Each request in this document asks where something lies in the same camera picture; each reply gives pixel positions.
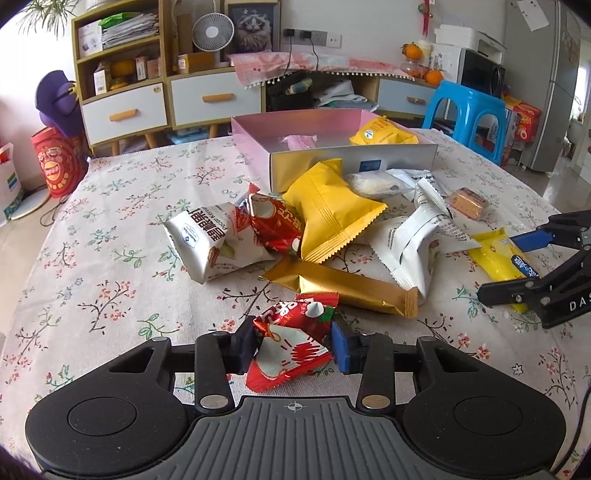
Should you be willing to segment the small yellow snack packet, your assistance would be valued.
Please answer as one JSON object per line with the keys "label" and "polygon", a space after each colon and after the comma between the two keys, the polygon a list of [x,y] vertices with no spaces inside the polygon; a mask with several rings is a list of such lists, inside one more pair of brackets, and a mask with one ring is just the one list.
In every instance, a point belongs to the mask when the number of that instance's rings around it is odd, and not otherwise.
{"label": "small yellow snack packet", "polygon": [[471,238],[480,246],[469,250],[468,254],[494,282],[539,277],[538,271],[505,228],[475,234]]}

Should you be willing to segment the red strawberry snack packet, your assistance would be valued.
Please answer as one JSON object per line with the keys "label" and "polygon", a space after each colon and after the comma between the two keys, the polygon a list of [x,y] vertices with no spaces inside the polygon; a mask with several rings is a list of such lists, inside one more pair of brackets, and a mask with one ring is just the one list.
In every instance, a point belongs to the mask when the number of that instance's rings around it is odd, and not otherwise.
{"label": "red strawberry snack packet", "polygon": [[252,325],[262,341],[246,374],[246,387],[264,393],[327,364],[332,354],[324,341],[338,305],[335,292],[298,294],[254,318]]}

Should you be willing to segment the gold foil bar packet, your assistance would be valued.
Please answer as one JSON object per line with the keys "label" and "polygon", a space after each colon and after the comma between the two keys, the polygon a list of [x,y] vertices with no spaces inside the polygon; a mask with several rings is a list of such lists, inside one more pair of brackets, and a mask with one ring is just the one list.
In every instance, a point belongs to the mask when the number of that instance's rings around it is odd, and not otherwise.
{"label": "gold foil bar packet", "polygon": [[336,293],[342,304],[404,318],[419,312],[419,290],[342,270],[283,257],[263,274],[266,281],[298,294]]}

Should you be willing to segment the brown biscuit clear packet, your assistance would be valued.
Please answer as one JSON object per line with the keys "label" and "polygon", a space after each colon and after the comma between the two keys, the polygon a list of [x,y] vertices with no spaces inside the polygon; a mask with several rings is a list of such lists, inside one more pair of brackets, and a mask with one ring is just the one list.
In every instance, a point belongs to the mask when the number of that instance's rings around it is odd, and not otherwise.
{"label": "brown biscuit clear packet", "polygon": [[454,210],[475,221],[483,217],[489,206],[487,199],[467,187],[452,192],[448,203]]}

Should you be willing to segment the white printed snack packet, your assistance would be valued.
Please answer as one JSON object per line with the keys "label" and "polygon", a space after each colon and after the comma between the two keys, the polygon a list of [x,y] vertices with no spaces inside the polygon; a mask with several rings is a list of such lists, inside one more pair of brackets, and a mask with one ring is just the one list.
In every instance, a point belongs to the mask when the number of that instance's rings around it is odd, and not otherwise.
{"label": "white printed snack packet", "polygon": [[419,302],[424,303],[438,256],[476,249],[481,244],[454,222],[444,198],[428,180],[418,182],[414,205],[408,217],[370,226],[365,238],[394,282],[405,290],[417,289]]}

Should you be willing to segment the white nut snack packet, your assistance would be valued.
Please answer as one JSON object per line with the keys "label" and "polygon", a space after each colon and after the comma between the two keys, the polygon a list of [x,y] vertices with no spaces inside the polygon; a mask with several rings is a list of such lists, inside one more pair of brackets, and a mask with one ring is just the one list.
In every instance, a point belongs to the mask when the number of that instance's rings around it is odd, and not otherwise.
{"label": "white nut snack packet", "polygon": [[273,260],[259,243],[249,212],[235,204],[183,211],[167,220],[164,228],[188,275],[199,284]]}

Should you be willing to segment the yellow pillow snack packet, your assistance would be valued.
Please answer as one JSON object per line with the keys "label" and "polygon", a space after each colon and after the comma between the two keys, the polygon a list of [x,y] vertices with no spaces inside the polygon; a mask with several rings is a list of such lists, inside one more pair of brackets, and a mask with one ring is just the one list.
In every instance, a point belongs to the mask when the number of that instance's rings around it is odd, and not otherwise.
{"label": "yellow pillow snack packet", "polygon": [[387,210],[385,203],[349,188],[339,158],[308,169],[283,193],[283,199],[304,221],[301,259],[317,264],[353,242]]}

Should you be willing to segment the large yellow sandwich cake packet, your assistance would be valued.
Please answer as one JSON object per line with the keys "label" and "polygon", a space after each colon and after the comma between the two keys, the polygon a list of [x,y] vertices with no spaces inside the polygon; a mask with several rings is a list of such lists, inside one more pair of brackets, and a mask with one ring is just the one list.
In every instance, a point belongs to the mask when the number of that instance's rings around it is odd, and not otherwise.
{"label": "large yellow sandwich cake packet", "polygon": [[370,120],[349,138],[353,145],[417,145],[418,137],[384,117]]}

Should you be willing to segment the pink wafer snack packet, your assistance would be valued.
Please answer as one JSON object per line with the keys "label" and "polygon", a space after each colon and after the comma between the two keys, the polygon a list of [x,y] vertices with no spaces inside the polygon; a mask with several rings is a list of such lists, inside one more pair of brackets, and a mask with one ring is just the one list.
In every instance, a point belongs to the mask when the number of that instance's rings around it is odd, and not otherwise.
{"label": "pink wafer snack packet", "polygon": [[290,151],[301,151],[317,148],[317,135],[287,135],[280,140],[281,144],[287,146]]}

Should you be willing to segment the red and white snack packet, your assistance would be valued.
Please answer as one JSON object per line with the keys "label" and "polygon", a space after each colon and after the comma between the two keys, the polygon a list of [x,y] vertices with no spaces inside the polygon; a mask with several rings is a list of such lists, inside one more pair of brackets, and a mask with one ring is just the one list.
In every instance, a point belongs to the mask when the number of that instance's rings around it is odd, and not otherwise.
{"label": "red and white snack packet", "polygon": [[252,227],[257,243],[267,251],[294,257],[300,254],[304,223],[293,207],[252,183],[236,206]]}

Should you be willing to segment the white green snack packet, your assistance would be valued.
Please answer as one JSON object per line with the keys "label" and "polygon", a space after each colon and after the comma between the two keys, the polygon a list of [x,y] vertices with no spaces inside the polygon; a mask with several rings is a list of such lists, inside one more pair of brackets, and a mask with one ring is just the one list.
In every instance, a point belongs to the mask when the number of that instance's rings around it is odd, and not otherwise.
{"label": "white green snack packet", "polygon": [[411,189],[414,189],[420,180],[426,179],[442,197],[449,195],[449,190],[436,179],[430,170],[388,169],[387,173],[404,182]]}

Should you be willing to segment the clear bread roll packet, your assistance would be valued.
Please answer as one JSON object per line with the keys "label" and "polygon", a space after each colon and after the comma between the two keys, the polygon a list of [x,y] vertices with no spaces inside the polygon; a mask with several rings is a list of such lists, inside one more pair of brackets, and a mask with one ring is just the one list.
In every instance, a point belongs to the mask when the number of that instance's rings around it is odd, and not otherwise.
{"label": "clear bread roll packet", "polygon": [[375,200],[394,195],[414,195],[414,188],[386,171],[368,171],[346,175],[349,188],[356,194]]}

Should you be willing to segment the white shopping bag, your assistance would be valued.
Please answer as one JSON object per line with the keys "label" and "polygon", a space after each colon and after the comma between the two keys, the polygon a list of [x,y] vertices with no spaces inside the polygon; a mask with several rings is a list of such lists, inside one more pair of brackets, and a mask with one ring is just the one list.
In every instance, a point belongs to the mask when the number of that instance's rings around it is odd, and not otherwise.
{"label": "white shopping bag", "polygon": [[24,190],[13,161],[12,143],[1,147],[0,163],[0,226],[7,224],[20,207]]}

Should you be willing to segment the wooden cabinet with drawers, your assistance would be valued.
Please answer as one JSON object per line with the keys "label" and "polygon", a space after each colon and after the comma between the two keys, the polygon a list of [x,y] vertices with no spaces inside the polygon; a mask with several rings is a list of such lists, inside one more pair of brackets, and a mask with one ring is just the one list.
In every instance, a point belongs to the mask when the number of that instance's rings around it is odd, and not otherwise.
{"label": "wooden cabinet with drawers", "polygon": [[[82,47],[100,20],[124,12],[153,13],[156,32],[107,49]],[[136,136],[145,137],[154,148],[159,133],[190,127],[208,126],[213,137],[217,126],[233,117],[266,111],[264,89],[242,86],[231,67],[174,72],[177,56],[168,1],[115,1],[74,18],[71,31],[78,99],[91,149],[108,146],[117,155],[119,142]],[[109,70],[119,60],[138,59],[157,60],[158,75],[142,80],[133,76],[130,84],[113,90],[95,87],[97,70]]]}

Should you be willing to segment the framed cat picture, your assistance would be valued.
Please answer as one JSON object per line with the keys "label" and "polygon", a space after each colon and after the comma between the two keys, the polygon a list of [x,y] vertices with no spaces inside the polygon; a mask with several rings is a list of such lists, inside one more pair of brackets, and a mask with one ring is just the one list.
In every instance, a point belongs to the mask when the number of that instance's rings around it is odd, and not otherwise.
{"label": "framed cat picture", "polygon": [[235,26],[229,54],[280,50],[280,1],[226,1],[224,13]]}

